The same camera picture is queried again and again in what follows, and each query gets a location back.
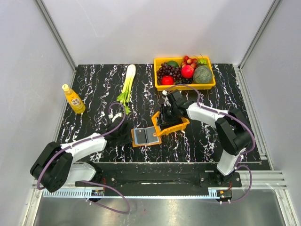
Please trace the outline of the small yellow plastic bin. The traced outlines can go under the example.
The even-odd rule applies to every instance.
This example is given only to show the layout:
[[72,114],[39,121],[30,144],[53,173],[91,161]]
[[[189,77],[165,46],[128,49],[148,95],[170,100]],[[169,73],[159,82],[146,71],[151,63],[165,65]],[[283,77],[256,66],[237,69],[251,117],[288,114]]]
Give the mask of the small yellow plastic bin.
[[155,134],[157,137],[167,136],[170,133],[185,130],[187,125],[190,123],[190,121],[187,118],[181,117],[179,120],[176,120],[176,122],[164,126],[159,126],[158,125],[159,115],[160,112],[158,111],[151,118],[151,121],[155,128]]

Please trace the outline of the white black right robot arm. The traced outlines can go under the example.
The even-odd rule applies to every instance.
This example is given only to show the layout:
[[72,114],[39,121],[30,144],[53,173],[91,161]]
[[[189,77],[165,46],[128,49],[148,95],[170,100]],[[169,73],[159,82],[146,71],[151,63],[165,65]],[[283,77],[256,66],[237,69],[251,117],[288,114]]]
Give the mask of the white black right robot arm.
[[180,91],[163,91],[166,103],[160,106],[157,125],[160,128],[175,125],[180,119],[200,121],[216,129],[219,142],[223,148],[221,158],[217,164],[214,181],[219,186],[227,185],[230,174],[235,171],[238,160],[247,147],[255,148],[255,138],[250,125],[238,110],[219,110],[184,98]]

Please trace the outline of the black VIP credit card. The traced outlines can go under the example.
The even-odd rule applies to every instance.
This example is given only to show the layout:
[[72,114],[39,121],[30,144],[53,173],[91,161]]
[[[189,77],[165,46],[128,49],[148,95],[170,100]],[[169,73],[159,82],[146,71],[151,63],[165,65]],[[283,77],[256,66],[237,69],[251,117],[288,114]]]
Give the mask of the black VIP credit card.
[[137,145],[143,145],[147,142],[145,129],[134,129],[134,137]]

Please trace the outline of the orange leather card holder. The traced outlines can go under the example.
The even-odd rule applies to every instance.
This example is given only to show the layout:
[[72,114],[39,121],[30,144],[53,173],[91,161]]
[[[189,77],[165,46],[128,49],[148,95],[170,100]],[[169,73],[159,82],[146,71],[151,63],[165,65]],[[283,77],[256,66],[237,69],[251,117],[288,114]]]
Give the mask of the orange leather card holder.
[[157,136],[154,126],[131,129],[131,135],[133,147],[160,145],[162,143],[161,137]]

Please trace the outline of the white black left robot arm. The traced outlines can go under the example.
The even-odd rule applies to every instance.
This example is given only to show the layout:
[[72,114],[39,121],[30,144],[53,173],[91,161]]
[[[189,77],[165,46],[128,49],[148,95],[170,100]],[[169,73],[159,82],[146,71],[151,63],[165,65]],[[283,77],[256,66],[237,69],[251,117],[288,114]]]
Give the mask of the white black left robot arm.
[[71,166],[78,160],[106,148],[132,142],[128,122],[113,122],[103,130],[68,144],[50,142],[30,169],[37,180],[37,189],[55,192],[68,180]]

